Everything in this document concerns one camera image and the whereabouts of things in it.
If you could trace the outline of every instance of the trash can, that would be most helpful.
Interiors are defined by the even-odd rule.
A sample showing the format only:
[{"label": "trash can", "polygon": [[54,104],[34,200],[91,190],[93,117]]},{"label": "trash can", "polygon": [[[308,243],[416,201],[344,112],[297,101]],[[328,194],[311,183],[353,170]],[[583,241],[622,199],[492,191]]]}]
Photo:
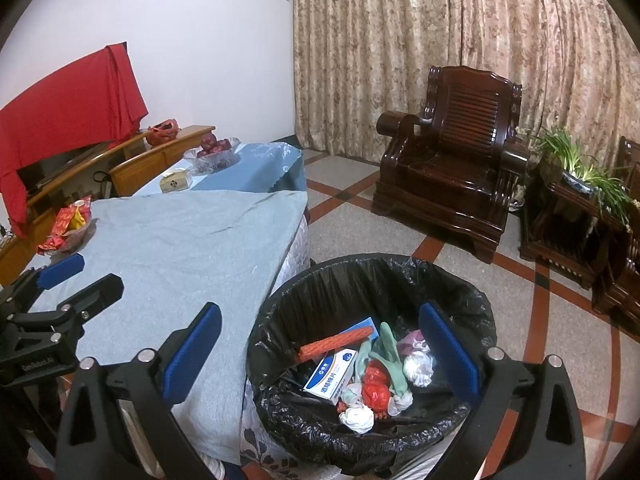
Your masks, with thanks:
[{"label": "trash can", "polygon": [[425,388],[411,385],[414,403],[356,434],[336,407],[303,394],[312,362],[296,361],[302,345],[335,335],[367,317],[386,321],[396,339],[418,328],[418,310],[436,301],[456,325],[495,346],[486,296],[469,282],[409,256],[356,254],[323,262],[284,283],[260,308],[249,338],[247,375],[260,421],[301,460],[332,464],[357,476],[384,471],[436,444],[466,417],[436,365]]}]

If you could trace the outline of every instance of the red cloth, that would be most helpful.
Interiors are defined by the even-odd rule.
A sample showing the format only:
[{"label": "red cloth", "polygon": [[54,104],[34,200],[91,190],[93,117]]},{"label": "red cloth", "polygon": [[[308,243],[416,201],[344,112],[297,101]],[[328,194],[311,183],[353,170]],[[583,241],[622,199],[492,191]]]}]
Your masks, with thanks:
[{"label": "red cloth", "polygon": [[16,173],[43,158],[128,139],[148,111],[124,44],[106,46],[27,88],[0,110],[0,193],[24,236],[27,191]]}]

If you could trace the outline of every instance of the tile floor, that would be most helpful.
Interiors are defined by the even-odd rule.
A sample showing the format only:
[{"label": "tile floor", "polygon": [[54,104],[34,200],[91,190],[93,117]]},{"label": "tile floor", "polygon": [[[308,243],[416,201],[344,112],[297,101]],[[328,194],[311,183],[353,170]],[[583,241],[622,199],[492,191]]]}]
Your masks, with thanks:
[{"label": "tile floor", "polygon": [[[494,262],[487,265],[447,243],[443,232],[426,235],[374,215],[376,165],[305,150],[305,172],[309,244],[317,262],[369,252],[429,260],[487,295],[498,344],[509,355],[528,362],[542,362],[550,353],[564,359],[580,408],[587,479],[597,479],[640,417],[640,337],[594,314],[590,291],[545,264],[521,260],[517,216],[509,216]],[[485,475],[497,468],[515,419],[514,412],[505,416]]]}]

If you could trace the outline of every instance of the beige patterned curtain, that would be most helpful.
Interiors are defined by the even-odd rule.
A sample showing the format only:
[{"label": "beige patterned curtain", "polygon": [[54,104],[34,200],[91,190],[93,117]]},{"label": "beige patterned curtain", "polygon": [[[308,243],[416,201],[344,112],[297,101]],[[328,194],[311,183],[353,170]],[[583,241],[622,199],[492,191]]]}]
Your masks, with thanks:
[{"label": "beige patterned curtain", "polygon": [[305,146],[380,160],[385,110],[418,112],[431,65],[523,85],[520,126],[555,114],[611,165],[640,139],[640,53],[606,0],[293,0],[296,133]]}]

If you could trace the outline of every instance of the metal screw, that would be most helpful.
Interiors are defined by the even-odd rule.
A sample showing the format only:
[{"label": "metal screw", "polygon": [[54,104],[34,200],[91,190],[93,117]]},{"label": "metal screw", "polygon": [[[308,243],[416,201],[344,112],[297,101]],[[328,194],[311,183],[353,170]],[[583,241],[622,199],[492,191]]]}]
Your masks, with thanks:
[{"label": "metal screw", "polygon": [[497,346],[492,346],[486,351],[486,354],[489,356],[489,359],[494,361],[501,361],[504,359],[504,350],[502,348],[498,348]]},{"label": "metal screw", "polygon": [[553,368],[560,368],[562,366],[562,359],[559,358],[557,355],[550,355],[548,357],[549,360],[549,364],[552,365]]},{"label": "metal screw", "polygon": [[90,370],[95,365],[95,360],[93,357],[85,357],[80,361],[80,367],[82,370]]},{"label": "metal screw", "polygon": [[156,356],[156,352],[154,352],[151,348],[147,348],[138,354],[138,360],[143,363],[148,363],[155,356]]}]

